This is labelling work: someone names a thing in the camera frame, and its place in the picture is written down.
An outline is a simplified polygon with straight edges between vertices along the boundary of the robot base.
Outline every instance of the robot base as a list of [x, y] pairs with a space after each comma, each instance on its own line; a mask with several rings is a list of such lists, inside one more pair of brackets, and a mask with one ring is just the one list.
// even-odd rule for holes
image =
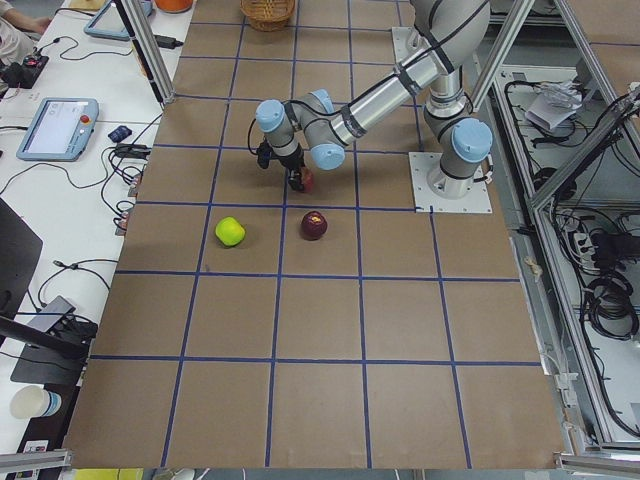
[[[409, 153], [416, 212], [493, 213], [487, 185], [484, 182], [472, 183], [469, 193], [456, 200], [441, 197], [432, 190], [427, 183], [427, 176], [440, 163], [440, 156], [440, 153]], [[482, 169], [478, 167], [476, 178], [483, 175]]]

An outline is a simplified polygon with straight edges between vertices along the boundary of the red apple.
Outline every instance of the red apple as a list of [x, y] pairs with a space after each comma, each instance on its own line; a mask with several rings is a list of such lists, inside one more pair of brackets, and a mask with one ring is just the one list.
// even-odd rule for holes
[[307, 240], [317, 240], [327, 231], [327, 220], [318, 211], [311, 211], [302, 217], [300, 230]]

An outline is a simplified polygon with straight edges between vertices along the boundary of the robotic arm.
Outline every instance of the robotic arm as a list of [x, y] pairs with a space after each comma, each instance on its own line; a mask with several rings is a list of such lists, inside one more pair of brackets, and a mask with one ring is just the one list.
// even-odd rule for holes
[[262, 168], [267, 168], [272, 159], [279, 160], [287, 169], [291, 188], [305, 191], [308, 176], [296, 132], [303, 132], [320, 169], [337, 168], [344, 161], [345, 147], [431, 86], [424, 116], [444, 154], [440, 168], [429, 176], [430, 184], [447, 198], [466, 193], [493, 140], [485, 124], [468, 117], [461, 70], [484, 37], [489, 0], [410, 1], [419, 34], [415, 51], [358, 98], [338, 111], [325, 90], [286, 102], [266, 100], [259, 105], [256, 121], [265, 135], [258, 148]]

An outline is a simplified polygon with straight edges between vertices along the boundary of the white cup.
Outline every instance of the white cup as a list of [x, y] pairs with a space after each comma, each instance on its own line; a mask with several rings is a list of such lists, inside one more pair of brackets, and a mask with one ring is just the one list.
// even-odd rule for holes
[[29, 385], [16, 392], [9, 410], [15, 418], [49, 417], [62, 405], [62, 397], [36, 385]]

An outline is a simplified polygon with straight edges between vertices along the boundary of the black connector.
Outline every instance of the black connector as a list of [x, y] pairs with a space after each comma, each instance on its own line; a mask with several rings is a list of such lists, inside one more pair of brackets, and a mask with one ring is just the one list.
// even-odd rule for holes
[[156, 37], [156, 42], [160, 48], [169, 48], [173, 50], [176, 47], [184, 45], [184, 42], [176, 40], [173, 37], [165, 37], [164, 35], [154, 35], [154, 37]]
[[113, 153], [120, 158], [141, 158], [146, 160], [151, 153], [151, 148], [140, 143], [119, 143]]

